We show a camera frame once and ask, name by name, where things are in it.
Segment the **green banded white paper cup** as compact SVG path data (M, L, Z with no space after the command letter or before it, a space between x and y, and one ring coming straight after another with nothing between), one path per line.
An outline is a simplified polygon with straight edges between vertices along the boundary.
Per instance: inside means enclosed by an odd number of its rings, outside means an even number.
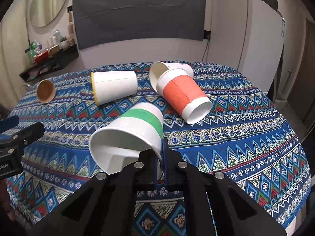
M137 161L140 152L148 149L162 162L162 137L162 112L152 103L140 102L92 133L89 150L100 169L114 174Z

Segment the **brown kraft paper cup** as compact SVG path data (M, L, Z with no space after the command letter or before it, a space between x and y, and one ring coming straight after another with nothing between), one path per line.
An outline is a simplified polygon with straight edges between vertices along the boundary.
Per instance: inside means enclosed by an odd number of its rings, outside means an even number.
M47 104L51 102L56 95L56 89L53 82L48 79L39 82L36 89L36 95L41 103Z

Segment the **orange banded white paper cup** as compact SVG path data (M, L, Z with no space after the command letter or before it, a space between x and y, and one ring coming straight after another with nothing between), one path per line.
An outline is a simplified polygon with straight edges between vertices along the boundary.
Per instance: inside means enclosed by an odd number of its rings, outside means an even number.
M190 125L205 118L212 108L204 91L180 68L167 70L159 77L157 92Z

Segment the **plain white paper cup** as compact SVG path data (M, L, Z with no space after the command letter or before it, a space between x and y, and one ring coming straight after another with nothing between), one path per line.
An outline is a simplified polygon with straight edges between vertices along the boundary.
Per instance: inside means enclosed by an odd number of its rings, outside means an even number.
M193 78L194 72L192 67L187 63L171 63L171 62L155 62L151 65L149 70L149 81L154 91L157 92L157 82L163 73L170 69L183 69L188 75Z

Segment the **white cup with yellow rim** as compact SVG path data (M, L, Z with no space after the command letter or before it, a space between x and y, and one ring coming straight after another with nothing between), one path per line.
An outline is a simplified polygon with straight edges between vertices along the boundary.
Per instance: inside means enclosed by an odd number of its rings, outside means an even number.
M134 95L138 90L134 71L92 72L91 83L97 106Z

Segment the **red tray on shelf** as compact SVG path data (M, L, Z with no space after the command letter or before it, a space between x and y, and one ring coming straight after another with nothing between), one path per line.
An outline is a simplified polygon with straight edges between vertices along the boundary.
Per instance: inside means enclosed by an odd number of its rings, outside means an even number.
M49 51L42 52L33 58L35 64L41 63L49 58Z

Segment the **green bottle on shelf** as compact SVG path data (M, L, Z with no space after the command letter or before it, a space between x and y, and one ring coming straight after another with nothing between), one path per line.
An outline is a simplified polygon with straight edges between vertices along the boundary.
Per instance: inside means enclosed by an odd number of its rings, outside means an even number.
M25 50L25 53L28 55L30 60L33 60L38 55L39 51L40 49L38 48L36 40L33 40L30 43L29 48Z

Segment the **blue patterned tablecloth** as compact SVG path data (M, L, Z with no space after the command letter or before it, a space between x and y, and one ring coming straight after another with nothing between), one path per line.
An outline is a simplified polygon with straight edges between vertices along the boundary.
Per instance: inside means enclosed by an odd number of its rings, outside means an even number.
M299 139L272 101L235 69L192 63L194 80L212 101L210 113L188 125L149 82L149 62L105 65L100 71L133 70L135 95L95 104L91 71L53 77L56 96L49 104L30 91L12 110L18 129L35 122L44 136L25 148L23 172L5 182L10 207L30 228L79 189L100 168L90 155L89 139L140 102L149 102L164 117L169 146L200 171L223 171L276 219L288 234L311 191L311 172Z

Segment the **small potted plant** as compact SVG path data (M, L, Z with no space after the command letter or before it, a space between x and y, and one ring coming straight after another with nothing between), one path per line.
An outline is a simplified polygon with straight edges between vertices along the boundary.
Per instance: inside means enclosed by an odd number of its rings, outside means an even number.
M63 50L67 49L69 47L69 43L66 37L62 37L60 40L61 48Z

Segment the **tall beige bottle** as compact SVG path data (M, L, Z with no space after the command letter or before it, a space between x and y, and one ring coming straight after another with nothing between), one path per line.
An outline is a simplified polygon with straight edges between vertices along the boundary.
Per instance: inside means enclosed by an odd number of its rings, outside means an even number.
M73 23L73 16L72 16L72 12L68 12L68 37L69 39L73 39L74 38L74 23Z

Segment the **dark grey covered television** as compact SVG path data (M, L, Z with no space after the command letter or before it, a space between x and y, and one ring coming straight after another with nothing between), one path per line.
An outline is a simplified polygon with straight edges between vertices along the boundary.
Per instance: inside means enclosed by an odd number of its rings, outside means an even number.
M73 0L79 48L144 38L201 41L206 0Z

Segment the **white refrigerator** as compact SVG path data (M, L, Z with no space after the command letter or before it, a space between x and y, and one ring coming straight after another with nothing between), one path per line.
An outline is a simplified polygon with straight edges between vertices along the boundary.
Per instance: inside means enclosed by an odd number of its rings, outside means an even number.
M262 0L212 0L209 61L233 67L268 92L284 45L285 21Z

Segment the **black wall shelf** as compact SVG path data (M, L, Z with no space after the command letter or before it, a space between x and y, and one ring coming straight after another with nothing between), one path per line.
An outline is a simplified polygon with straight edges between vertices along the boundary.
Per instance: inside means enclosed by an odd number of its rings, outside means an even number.
M20 78L25 82L38 79L41 76L45 76L56 71L65 69L69 64L75 61L79 57L77 45L72 45L65 50L60 50L56 55L42 60L39 63L35 63L29 69L24 70L19 74Z

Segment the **oval wall mirror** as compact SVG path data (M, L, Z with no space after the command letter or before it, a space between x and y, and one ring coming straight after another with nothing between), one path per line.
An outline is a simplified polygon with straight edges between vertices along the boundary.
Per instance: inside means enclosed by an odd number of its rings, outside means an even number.
M32 0L29 10L31 24L41 28L52 22L66 0Z

